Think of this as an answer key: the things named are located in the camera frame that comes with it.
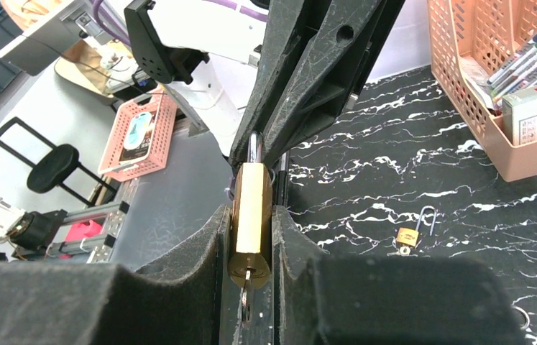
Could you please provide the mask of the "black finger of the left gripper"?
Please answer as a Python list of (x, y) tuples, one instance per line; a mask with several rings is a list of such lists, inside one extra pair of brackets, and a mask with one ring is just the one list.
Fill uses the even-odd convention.
[(268, 165), (301, 142), (301, 109), (337, 56), (319, 49), (335, 43), (339, 8), (337, 1), (270, 2), (256, 82), (229, 154), (232, 168), (246, 160), (252, 132), (263, 136)]
[(330, 127), (357, 97), (403, 1), (271, 1), (262, 43), (262, 160)]

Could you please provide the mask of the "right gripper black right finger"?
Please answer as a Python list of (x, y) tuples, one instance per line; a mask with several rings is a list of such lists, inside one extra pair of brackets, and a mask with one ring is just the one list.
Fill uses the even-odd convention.
[(329, 254), (287, 209), (272, 214), (279, 344), (524, 344), (485, 264), (447, 257)]

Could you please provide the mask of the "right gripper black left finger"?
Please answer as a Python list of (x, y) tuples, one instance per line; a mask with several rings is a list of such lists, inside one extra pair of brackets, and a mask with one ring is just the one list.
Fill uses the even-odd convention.
[(217, 344), (229, 213), (135, 271), (0, 263), (0, 344)]

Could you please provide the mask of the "large brass padlock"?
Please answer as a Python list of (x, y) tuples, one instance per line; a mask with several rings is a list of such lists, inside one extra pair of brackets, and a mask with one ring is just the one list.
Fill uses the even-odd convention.
[(263, 162), (263, 139), (249, 136), (247, 161), (237, 174), (231, 213), (228, 273), (242, 289), (241, 324), (252, 319), (252, 297), (272, 273), (272, 179)]

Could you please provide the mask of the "medium brass padlock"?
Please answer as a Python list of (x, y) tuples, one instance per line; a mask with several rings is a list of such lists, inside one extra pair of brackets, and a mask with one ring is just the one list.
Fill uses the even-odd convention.
[(418, 215), (414, 229), (399, 228), (395, 237), (396, 251), (389, 253), (389, 256), (408, 257), (411, 252), (417, 247), (421, 235), (421, 227), (427, 219), (430, 219), (428, 225), (428, 235), (432, 236), (436, 225), (438, 211), (433, 206), (424, 206)]

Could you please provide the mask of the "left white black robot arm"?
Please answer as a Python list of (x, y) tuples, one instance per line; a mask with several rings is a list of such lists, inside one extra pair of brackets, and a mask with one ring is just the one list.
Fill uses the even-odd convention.
[[(271, 165), (351, 109), (402, 8), (402, 1), (132, 1), (123, 14), (140, 67), (188, 104), (237, 170), (253, 132)], [(244, 112), (221, 87), (213, 56), (256, 68)]]

